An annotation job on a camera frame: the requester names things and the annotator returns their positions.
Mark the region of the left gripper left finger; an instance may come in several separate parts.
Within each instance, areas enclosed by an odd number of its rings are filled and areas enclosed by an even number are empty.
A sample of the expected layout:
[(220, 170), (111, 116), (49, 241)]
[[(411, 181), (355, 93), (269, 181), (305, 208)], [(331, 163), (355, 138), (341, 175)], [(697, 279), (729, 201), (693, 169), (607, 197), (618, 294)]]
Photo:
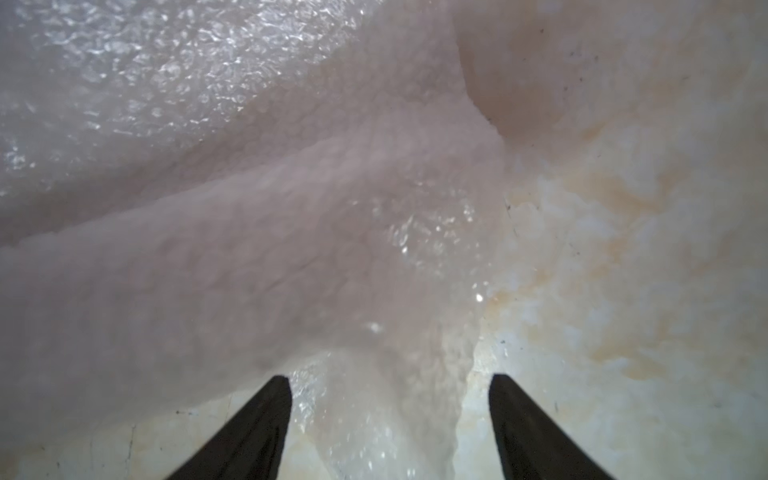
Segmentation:
[(275, 480), (291, 411), (289, 379), (276, 375), (168, 480)]

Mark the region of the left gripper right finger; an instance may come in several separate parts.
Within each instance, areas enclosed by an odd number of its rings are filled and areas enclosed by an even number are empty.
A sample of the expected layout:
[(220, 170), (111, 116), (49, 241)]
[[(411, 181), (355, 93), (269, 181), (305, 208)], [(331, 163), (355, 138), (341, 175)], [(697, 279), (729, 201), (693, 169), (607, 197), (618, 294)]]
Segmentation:
[(506, 480), (612, 480), (508, 375), (495, 374), (488, 403)]

